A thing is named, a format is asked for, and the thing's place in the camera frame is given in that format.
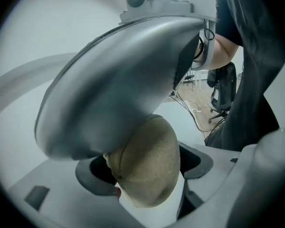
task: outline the black sleeve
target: black sleeve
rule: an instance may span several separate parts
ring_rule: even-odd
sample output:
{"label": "black sleeve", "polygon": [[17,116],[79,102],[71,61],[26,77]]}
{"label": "black sleeve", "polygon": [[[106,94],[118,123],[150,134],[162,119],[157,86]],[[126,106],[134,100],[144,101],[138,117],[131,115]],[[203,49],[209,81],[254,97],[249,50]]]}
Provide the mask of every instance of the black sleeve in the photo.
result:
{"label": "black sleeve", "polygon": [[242,38],[231,16],[227,0],[217,0],[216,3],[218,21],[215,26],[215,33],[239,46],[243,46]]}

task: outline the beige round object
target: beige round object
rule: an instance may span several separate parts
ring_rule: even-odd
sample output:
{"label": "beige round object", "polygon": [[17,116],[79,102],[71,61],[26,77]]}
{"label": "beige round object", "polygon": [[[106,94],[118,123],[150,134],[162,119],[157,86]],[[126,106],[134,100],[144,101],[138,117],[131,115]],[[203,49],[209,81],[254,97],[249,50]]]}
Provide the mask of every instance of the beige round object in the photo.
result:
{"label": "beige round object", "polygon": [[155,207],[172,193],[180,173],[180,150],[171,125],[152,115],[128,143],[105,155],[113,176],[136,207]]}

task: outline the wooden floor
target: wooden floor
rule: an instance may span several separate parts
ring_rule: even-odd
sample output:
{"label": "wooden floor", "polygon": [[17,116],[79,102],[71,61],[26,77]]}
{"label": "wooden floor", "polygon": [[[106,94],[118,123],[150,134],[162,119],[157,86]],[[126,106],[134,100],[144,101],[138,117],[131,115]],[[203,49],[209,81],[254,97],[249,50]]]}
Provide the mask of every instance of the wooden floor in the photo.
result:
{"label": "wooden floor", "polygon": [[[178,86],[177,92],[180,94],[181,98],[184,101],[189,102],[189,109],[194,115],[195,121],[197,123],[198,128],[203,132],[204,138],[206,138],[211,130],[215,127],[215,125],[222,119],[221,117],[213,119],[211,123],[208,123],[208,119],[212,116],[217,115],[216,112],[210,112],[210,109],[213,107],[211,104],[211,93],[213,88],[210,88],[207,85],[206,80],[202,80],[201,82],[201,90],[199,86],[195,86],[194,83],[182,84]],[[181,100],[179,98],[170,98],[168,97],[165,102],[178,101],[180,103]],[[195,112],[193,109],[201,110],[201,112]]]}

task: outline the black office chair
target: black office chair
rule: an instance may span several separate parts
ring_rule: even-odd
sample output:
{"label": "black office chair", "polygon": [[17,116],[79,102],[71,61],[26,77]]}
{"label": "black office chair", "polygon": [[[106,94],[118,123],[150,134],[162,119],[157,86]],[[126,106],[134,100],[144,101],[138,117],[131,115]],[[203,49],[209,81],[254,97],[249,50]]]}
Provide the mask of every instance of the black office chair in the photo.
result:
{"label": "black office chair", "polygon": [[209,70],[207,84],[214,88],[211,94],[211,104],[214,108],[210,112],[218,114],[208,120],[209,123],[218,117],[227,117],[237,90],[237,73],[234,63],[230,62],[222,68]]}

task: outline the black t-shirt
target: black t-shirt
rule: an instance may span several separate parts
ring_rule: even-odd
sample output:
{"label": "black t-shirt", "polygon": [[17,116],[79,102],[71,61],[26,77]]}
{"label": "black t-shirt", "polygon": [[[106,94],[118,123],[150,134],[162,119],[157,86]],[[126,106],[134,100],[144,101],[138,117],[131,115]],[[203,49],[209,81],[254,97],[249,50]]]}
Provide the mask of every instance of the black t-shirt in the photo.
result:
{"label": "black t-shirt", "polygon": [[285,0],[217,0],[217,17],[216,33],[243,47],[244,70],[229,115],[207,145],[241,151],[279,127],[263,94],[285,63]]}

